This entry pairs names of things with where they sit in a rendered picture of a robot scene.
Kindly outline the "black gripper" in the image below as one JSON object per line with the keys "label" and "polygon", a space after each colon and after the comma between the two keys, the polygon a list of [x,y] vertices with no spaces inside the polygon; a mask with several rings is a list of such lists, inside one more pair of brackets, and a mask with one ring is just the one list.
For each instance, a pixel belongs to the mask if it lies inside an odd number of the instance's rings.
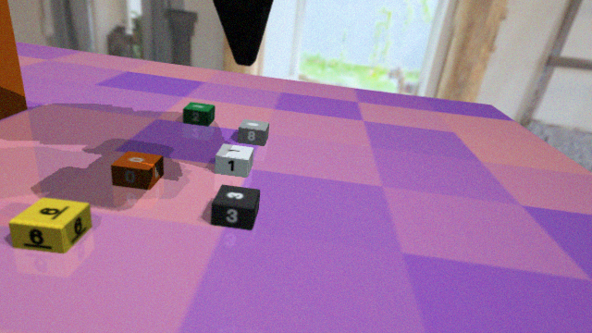
{"label": "black gripper", "polygon": [[274,0],[213,0],[237,64],[251,67],[265,33]]}

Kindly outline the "yellow block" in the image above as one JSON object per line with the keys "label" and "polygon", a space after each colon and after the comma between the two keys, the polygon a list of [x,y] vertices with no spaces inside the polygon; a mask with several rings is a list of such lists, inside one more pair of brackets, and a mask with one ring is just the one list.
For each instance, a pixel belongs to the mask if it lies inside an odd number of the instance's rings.
{"label": "yellow block", "polygon": [[42,198],[8,224],[14,249],[66,253],[93,227],[91,205]]}

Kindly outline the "green block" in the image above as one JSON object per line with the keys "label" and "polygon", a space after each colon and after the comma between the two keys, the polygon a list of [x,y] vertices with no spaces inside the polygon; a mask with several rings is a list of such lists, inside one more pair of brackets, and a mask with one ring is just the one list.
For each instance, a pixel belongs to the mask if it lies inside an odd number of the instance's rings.
{"label": "green block", "polygon": [[189,103],[183,108],[183,123],[208,127],[215,120],[215,114],[215,105]]}

